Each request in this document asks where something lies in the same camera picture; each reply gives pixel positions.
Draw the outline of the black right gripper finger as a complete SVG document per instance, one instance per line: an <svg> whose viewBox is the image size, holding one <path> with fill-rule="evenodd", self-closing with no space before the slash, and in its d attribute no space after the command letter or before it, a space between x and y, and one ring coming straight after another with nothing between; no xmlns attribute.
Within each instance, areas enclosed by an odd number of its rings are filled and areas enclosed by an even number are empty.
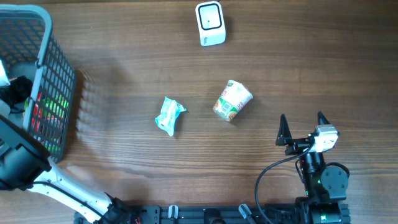
<svg viewBox="0 0 398 224"><path fill-rule="evenodd" d="M319 125L329 125L330 122L326 119L325 115L319 111L317 113L317 120Z"/></svg>
<svg viewBox="0 0 398 224"><path fill-rule="evenodd" d="M279 131L275 140L276 146L286 146L292 144L292 135L285 114L280 116Z"/></svg>

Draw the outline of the instant noodle cup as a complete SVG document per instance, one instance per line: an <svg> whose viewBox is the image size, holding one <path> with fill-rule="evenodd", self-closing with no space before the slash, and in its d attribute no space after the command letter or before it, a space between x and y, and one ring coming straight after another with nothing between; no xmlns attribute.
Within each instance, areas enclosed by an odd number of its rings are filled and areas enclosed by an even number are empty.
<svg viewBox="0 0 398 224"><path fill-rule="evenodd" d="M240 82L229 80L213 111L225 121L230 122L253 99L253 95Z"/></svg>

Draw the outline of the teal snack packet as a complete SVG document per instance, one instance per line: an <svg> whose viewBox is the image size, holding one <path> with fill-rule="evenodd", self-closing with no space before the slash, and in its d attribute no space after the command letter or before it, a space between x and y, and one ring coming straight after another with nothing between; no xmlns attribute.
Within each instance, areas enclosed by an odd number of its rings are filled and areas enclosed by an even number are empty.
<svg viewBox="0 0 398 224"><path fill-rule="evenodd" d="M175 132L175 123L180 113L187 109L180 103L170 98L165 97L160 115L155 118L156 125L165 131L169 136L173 136Z"/></svg>

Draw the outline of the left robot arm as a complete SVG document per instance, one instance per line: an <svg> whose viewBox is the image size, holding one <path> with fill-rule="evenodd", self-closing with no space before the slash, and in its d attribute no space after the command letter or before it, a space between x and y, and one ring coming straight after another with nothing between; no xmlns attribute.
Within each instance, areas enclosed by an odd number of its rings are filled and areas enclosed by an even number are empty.
<svg viewBox="0 0 398 224"><path fill-rule="evenodd" d="M2 116L1 190L16 189L57 200L90 223L133 222L133 214L124 202L61 170L45 146Z"/></svg>

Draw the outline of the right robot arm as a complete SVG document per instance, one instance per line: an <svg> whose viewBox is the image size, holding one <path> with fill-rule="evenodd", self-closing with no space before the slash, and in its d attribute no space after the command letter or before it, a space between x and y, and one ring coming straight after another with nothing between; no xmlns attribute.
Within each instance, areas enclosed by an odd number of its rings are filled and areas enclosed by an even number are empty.
<svg viewBox="0 0 398 224"><path fill-rule="evenodd" d="M335 147L340 133L325 118L317 114L318 125L305 138L294 139L285 115L280 116L275 144L285 146L287 156L297 156L296 170L306 190L306 197L295 200L299 223L350 223L346 200L349 170L338 162L326 163L323 154Z"/></svg>

